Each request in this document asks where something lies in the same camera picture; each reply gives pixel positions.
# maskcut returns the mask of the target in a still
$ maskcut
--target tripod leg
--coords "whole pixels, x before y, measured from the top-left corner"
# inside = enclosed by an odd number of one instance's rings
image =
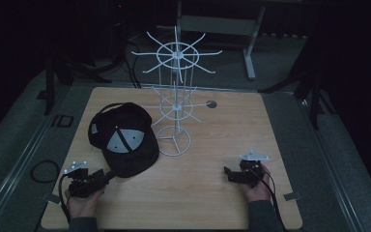
[[[279,90],[280,88],[282,87],[285,87],[289,84],[292,84],[294,83],[295,81],[297,80],[301,80],[303,79],[309,72],[301,72],[301,73],[298,73],[297,75],[293,76],[293,77],[288,77],[274,85],[272,85],[271,87],[269,88],[266,88],[266,89],[260,89],[258,90],[258,93],[264,93],[264,94],[271,94],[277,90]]]
[[[308,96],[309,92],[312,90],[314,86],[314,80],[311,77],[303,78],[300,81],[300,85],[295,90],[294,96],[298,100],[305,100]]]

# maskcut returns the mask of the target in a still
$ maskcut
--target white wire rack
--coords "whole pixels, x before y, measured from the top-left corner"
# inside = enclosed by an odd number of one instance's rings
[[[160,149],[160,152],[166,156],[179,156],[185,153],[191,144],[191,137],[184,127],[181,126],[181,121],[191,117],[203,123],[198,118],[192,115],[193,108],[195,106],[210,105],[212,101],[207,101],[206,103],[194,104],[191,101],[192,93],[197,89],[197,87],[192,86],[192,79],[194,76],[194,68],[198,68],[207,73],[215,73],[209,71],[197,63],[200,60],[200,56],[217,55],[221,53],[199,53],[197,49],[194,48],[203,38],[205,34],[192,44],[181,43],[177,38],[177,29],[175,28],[175,41],[171,43],[161,43],[154,37],[147,33],[147,35],[160,45],[157,52],[147,52],[147,53],[136,53],[132,52],[134,55],[155,55],[158,64],[143,73],[150,73],[154,70],[158,70],[159,86],[157,88],[153,87],[157,94],[160,96],[159,106],[144,106],[145,108],[159,108],[161,112],[161,118],[153,123],[153,126],[161,122],[163,119],[172,120],[174,122],[173,126],[164,127],[158,131],[156,134],[159,140],[172,140],[174,143],[174,150],[164,151]],[[169,88],[162,88],[162,68],[170,70]]]

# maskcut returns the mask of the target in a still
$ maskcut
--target hand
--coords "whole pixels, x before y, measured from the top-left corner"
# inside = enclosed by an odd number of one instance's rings
[[[261,164],[264,171],[271,175],[270,171],[267,167]],[[264,175],[264,182],[269,186],[270,185],[270,175]],[[259,201],[259,200],[271,200],[271,193],[268,188],[260,181],[255,188],[251,188],[250,185],[247,184],[240,184],[243,193],[245,194],[246,200],[248,202],[251,201]]]
[[[71,197],[68,210],[71,218],[92,218],[98,206],[99,198],[104,194],[104,188],[97,190],[88,198]]]

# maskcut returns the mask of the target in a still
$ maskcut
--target table top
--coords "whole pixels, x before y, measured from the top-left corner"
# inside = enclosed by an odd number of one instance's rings
[[[215,101],[217,107],[205,106],[207,101]],[[150,107],[160,103],[160,96],[154,89],[94,89],[63,168],[73,161],[87,161],[89,173],[110,170],[101,150],[89,143],[87,131],[95,114],[114,102],[142,105],[154,122],[162,117],[159,107]],[[249,150],[270,157],[263,164],[275,181],[282,220],[289,229],[300,228],[302,221],[297,202],[286,201],[283,197],[291,193],[292,188],[262,97],[256,93],[197,90],[190,102],[196,105],[192,108],[192,117],[181,121],[191,138],[189,149],[176,157],[160,154],[152,167],[134,177],[112,179],[100,198],[99,228],[246,229],[246,200],[239,186],[227,181],[223,166],[240,171],[239,155]],[[153,130],[157,133],[173,125],[172,120],[164,118]],[[159,140],[158,144],[160,150],[174,147],[171,140]],[[62,188],[67,189],[69,183],[70,180],[65,179]],[[53,193],[57,195],[57,185]],[[58,205],[47,205],[42,227],[68,227]]]

